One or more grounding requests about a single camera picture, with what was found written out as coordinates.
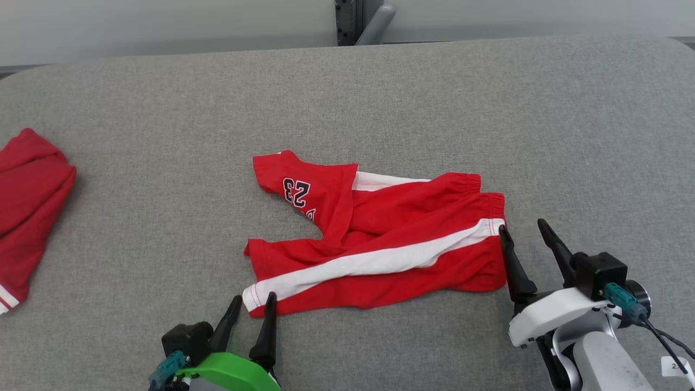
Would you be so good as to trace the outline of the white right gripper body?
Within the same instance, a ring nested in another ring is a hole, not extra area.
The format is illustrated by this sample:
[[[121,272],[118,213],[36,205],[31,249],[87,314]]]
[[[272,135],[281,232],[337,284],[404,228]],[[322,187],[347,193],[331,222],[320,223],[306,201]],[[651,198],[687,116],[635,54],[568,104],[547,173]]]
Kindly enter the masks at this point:
[[[608,302],[594,302],[576,288],[556,291],[534,302],[509,322],[508,335],[515,347],[548,332],[559,332],[558,339],[574,340],[589,332],[615,336],[615,320],[605,311]]]

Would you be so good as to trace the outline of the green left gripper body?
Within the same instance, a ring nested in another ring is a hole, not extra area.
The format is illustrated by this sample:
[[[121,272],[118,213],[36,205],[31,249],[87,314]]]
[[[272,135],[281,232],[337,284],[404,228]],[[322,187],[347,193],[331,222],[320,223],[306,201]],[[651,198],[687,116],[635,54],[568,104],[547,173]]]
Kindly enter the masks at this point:
[[[212,353],[198,366],[180,369],[176,376],[204,379],[228,391],[281,391],[262,366],[232,353]]]

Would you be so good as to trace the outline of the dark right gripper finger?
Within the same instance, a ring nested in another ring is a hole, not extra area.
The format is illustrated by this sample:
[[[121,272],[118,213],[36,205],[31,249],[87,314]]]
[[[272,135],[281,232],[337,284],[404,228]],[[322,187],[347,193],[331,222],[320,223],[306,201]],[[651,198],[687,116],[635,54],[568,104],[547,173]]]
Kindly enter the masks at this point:
[[[532,282],[515,253],[514,241],[506,225],[498,228],[501,240],[502,257],[506,268],[507,289],[511,299],[529,299],[536,295],[537,286]]]
[[[553,228],[545,219],[539,218],[537,220],[537,226],[539,228],[541,237],[543,238],[546,247],[551,249],[551,251],[553,252],[554,259],[558,264],[561,275],[563,275],[563,287],[575,287],[576,270],[574,269],[571,262],[573,254],[567,248],[563,240],[561,240],[561,238],[558,237],[558,235],[554,232]]]

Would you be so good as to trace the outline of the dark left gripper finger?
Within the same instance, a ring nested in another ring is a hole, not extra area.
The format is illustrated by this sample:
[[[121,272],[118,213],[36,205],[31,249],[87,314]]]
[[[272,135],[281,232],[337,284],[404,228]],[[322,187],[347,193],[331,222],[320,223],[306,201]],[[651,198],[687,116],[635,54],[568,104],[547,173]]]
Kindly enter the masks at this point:
[[[276,294],[266,300],[264,320],[256,344],[250,349],[250,359],[267,373],[274,373],[276,364]]]
[[[236,295],[225,314],[219,320],[211,337],[211,349],[213,353],[223,353],[228,349],[229,338],[238,317],[241,313],[243,299],[241,295]]]

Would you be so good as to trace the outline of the red shorts with number 23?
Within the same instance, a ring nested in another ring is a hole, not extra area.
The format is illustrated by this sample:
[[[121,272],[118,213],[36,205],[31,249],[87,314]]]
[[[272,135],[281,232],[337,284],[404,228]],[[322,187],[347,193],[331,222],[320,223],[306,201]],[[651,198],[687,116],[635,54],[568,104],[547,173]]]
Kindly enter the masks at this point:
[[[481,189],[480,175],[431,180],[319,165],[292,151],[254,156],[258,185],[314,223],[321,238],[251,238],[245,256],[256,282],[243,304],[254,318],[276,295],[276,312],[371,309],[439,290],[504,287],[499,228],[506,199]]]

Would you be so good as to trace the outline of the red white jersey shirt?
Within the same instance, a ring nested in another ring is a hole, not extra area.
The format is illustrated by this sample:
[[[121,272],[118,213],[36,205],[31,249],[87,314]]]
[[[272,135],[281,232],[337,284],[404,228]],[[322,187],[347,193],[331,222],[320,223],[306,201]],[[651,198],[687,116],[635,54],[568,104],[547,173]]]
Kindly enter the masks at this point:
[[[62,151],[31,128],[0,149],[0,315],[27,299],[76,177]]]

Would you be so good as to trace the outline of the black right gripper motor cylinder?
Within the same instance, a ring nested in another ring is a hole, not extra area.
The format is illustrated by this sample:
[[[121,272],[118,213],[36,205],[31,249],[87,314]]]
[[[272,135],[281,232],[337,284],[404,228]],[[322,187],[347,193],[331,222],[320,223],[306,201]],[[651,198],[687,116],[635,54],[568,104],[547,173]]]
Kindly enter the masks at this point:
[[[651,315],[651,300],[646,289],[635,280],[626,280],[624,289],[634,298],[626,309],[622,310],[622,319],[619,329],[625,329],[635,324],[643,322],[641,315],[645,319],[649,319]]]

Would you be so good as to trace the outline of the grey angled tube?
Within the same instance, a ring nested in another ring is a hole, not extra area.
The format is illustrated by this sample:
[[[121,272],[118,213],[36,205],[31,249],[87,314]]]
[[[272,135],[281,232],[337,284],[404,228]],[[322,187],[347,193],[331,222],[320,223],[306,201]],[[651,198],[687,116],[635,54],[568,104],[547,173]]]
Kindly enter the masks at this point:
[[[362,30],[355,42],[356,46],[381,45],[384,35],[396,15],[394,5],[380,0],[363,0]]]

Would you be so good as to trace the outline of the black perforated bracket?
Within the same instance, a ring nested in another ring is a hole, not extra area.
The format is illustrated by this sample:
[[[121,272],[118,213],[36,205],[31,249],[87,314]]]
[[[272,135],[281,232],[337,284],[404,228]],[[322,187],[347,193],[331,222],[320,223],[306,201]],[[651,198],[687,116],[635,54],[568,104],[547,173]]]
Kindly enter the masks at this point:
[[[333,0],[338,46],[353,46],[356,42],[356,3],[357,0]]]

